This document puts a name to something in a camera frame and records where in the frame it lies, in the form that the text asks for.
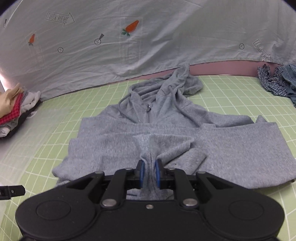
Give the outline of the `grey zip hoodie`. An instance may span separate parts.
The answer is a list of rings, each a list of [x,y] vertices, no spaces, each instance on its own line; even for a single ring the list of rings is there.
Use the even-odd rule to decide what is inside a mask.
[[[189,100],[201,90],[189,66],[132,85],[118,103],[83,118],[68,154],[53,169],[59,184],[97,170],[107,175],[144,162],[144,186],[130,199],[168,199],[159,190],[156,161],[193,175],[205,171],[245,188],[295,178],[295,159],[278,125],[262,116],[219,114]]]

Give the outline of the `green grid cutting mat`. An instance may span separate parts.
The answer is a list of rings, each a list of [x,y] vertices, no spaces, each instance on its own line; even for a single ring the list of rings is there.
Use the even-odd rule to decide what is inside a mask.
[[[274,96],[259,81],[244,76],[202,76],[203,89],[191,97],[195,104],[221,114],[259,115],[276,122],[295,152],[295,107],[288,98]],[[25,196],[1,202],[1,240],[18,240],[15,222],[18,205],[56,184],[52,169],[67,155],[82,118],[98,115],[118,103],[132,85],[124,81],[47,100],[16,134],[1,140],[1,185],[23,185]]]

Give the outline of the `black folded garment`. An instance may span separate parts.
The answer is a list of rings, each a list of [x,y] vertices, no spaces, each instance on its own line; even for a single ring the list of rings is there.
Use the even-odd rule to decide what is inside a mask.
[[[11,130],[4,138],[11,138],[21,128],[21,126],[24,124],[24,122],[28,118],[28,116],[33,111],[36,111],[41,104],[42,104],[42,101],[39,100],[32,109],[26,111],[25,113],[22,113],[18,119],[17,126],[13,130]]]

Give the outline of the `red checked folded garment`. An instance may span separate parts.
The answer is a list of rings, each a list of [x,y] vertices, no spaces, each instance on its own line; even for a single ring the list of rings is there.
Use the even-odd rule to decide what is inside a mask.
[[[18,118],[20,116],[22,98],[23,98],[23,93],[20,93],[16,98],[15,105],[13,106],[12,111],[6,114],[5,116],[1,117],[1,121],[0,121],[1,125],[6,124],[9,121],[12,121],[15,118]]]

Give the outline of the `beige folded garment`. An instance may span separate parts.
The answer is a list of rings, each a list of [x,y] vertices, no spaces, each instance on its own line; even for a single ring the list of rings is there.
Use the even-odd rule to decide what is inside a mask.
[[[13,89],[1,92],[0,97],[0,118],[11,113],[19,94],[23,93],[21,84],[18,83]]]

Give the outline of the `light grey folded garment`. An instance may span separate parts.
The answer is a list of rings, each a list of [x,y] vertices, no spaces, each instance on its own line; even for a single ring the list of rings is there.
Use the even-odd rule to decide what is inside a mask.
[[[21,100],[20,116],[22,113],[25,113],[26,111],[32,109],[36,105],[36,103],[40,100],[40,98],[41,98],[40,91],[25,92],[25,95]],[[1,138],[4,138],[11,130],[13,130],[17,126],[19,117],[15,118],[12,121],[9,121],[6,124],[1,125]]]

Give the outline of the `blue checked shirt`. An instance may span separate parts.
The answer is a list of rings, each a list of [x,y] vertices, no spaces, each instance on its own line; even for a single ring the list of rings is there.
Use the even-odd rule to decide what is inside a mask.
[[[287,83],[282,77],[283,67],[277,66],[274,72],[268,65],[264,64],[262,67],[257,67],[257,78],[261,86],[275,96],[288,97]]]

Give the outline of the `grey carrot print sheet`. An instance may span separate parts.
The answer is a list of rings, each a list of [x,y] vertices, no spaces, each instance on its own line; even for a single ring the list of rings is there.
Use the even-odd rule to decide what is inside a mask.
[[[284,1],[16,1],[1,14],[4,87],[43,99],[191,65],[295,62]]]

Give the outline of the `blue denim garment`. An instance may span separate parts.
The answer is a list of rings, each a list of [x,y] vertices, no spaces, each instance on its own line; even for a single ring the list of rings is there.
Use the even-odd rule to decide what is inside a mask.
[[[286,89],[287,89],[287,95],[292,101],[293,105],[296,104],[295,99],[295,87],[296,87],[296,70],[295,65],[288,64],[283,67],[281,72],[282,78],[286,81]]]

